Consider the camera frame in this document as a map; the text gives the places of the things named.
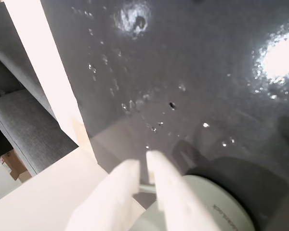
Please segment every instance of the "wet surface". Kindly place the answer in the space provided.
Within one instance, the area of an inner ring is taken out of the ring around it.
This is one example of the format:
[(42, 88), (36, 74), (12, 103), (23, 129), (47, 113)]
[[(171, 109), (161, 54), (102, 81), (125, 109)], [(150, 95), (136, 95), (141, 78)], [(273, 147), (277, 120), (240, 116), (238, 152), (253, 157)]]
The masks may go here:
[(289, 230), (289, 0), (42, 5), (106, 171), (158, 149)]

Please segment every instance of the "cardboard box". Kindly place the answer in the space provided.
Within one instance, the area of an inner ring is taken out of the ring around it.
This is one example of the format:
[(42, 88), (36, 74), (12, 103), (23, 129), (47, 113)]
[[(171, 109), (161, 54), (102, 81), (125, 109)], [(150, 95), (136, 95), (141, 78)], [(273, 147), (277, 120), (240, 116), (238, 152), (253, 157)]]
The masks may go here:
[(10, 175), (14, 180), (17, 180), (20, 174), (27, 171), (26, 167), (19, 160), (19, 158), (17, 157), (17, 154), (15, 153), (14, 150), (7, 152), (3, 156), (1, 156), (1, 158), (3, 159), (4, 163), (6, 164), (5, 167), (7, 169), (8, 168), (10, 169), (10, 170), (8, 169), (8, 171), (10, 172)]

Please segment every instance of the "gray fabric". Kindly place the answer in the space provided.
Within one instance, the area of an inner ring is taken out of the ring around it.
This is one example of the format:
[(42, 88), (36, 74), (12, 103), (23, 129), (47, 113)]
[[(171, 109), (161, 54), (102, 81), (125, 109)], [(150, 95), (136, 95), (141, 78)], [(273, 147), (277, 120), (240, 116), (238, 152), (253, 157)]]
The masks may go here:
[(27, 90), (0, 97), (0, 129), (36, 173), (77, 148)]
[(0, 96), (21, 89), (24, 89), (24, 86), (0, 62)]
[(55, 118), (4, 3), (0, 3), (0, 61)]

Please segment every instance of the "dark gray panel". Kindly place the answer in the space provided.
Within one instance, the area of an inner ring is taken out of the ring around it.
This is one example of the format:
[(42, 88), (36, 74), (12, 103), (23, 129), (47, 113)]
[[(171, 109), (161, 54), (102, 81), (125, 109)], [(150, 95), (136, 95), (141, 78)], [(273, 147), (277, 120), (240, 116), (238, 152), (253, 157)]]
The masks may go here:
[(262, 230), (289, 224), (289, 75), (270, 84), (261, 66), (289, 34), (289, 0), (42, 5), (102, 167), (140, 159), (146, 182), (145, 152), (159, 149)]

